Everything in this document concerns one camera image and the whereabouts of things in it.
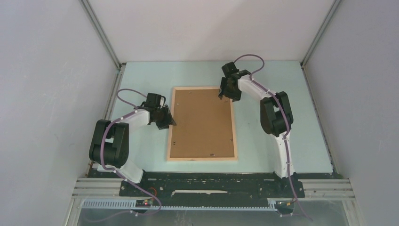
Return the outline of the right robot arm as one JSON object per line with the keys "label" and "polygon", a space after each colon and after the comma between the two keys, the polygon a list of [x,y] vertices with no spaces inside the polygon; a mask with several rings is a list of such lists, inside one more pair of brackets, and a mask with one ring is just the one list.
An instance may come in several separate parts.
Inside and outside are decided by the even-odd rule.
{"label": "right robot arm", "polygon": [[285,197],[293,190],[291,182],[285,178],[295,172],[290,148],[293,116],[289,98],[285,92],[271,91],[252,80],[249,75],[240,79],[233,77],[221,79],[218,94],[220,98],[227,97],[232,101],[239,101],[243,92],[260,103],[261,127],[266,134],[275,139],[277,152],[274,173],[282,179],[274,183],[273,189],[276,195]]}

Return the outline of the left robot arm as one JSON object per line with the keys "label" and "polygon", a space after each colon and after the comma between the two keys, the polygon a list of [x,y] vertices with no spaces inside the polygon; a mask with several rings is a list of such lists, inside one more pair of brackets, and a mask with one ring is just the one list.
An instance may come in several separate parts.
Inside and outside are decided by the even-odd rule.
{"label": "left robot arm", "polygon": [[100,164],[103,170],[131,181],[130,189],[137,196],[147,194],[149,184],[142,179],[144,170],[136,166],[129,155],[129,135],[153,122],[159,130],[176,125],[168,105],[140,106],[113,121],[98,120],[88,152],[90,160]]}

